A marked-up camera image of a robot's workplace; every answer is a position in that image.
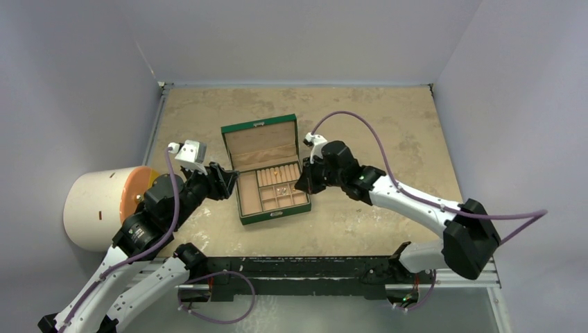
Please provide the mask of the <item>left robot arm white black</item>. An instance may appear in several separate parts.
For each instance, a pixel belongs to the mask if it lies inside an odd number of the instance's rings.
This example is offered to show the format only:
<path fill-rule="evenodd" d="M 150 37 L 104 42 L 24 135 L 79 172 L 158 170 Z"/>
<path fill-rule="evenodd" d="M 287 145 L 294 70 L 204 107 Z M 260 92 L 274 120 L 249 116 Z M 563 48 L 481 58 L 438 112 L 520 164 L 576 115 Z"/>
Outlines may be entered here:
<path fill-rule="evenodd" d="M 207 257 L 181 244 L 154 273 L 131 280 L 173 240 L 173 233 L 206 199 L 228 199 L 239 177 L 212 162 L 203 171 L 172 171 L 157 177 L 134 214 L 125 219 L 90 281 L 71 303 L 43 316 L 41 332 L 122 332 L 145 308 L 173 287 L 197 284 L 207 274 Z"/>

